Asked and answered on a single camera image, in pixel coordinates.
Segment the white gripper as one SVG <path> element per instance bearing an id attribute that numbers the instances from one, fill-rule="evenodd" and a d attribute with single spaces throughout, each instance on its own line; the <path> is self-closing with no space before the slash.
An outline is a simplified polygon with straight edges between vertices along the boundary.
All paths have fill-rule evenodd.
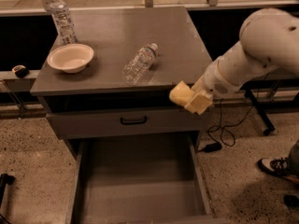
<path id="1" fill-rule="evenodd" d="M 201 115 L 213 104 L 213 96 L 227 97 L 239 91 L 245 83 L 246 67 L 245 59 L 218 57 L 192 85 L 197 93 L 184 108 Z"/>

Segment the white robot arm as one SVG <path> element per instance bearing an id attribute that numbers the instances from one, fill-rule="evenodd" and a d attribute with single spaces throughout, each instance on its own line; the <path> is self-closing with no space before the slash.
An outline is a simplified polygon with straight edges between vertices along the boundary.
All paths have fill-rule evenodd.
<path id="1" fill-rule="evenodd" d="M 215 97 L 240 90 L 246 82 L 278 68 L 299 75 L 299 20 L 276 8 L 260 9 L 246 18 L 239 41 L 192 86 L 185 109 L 201 114 Z"/>

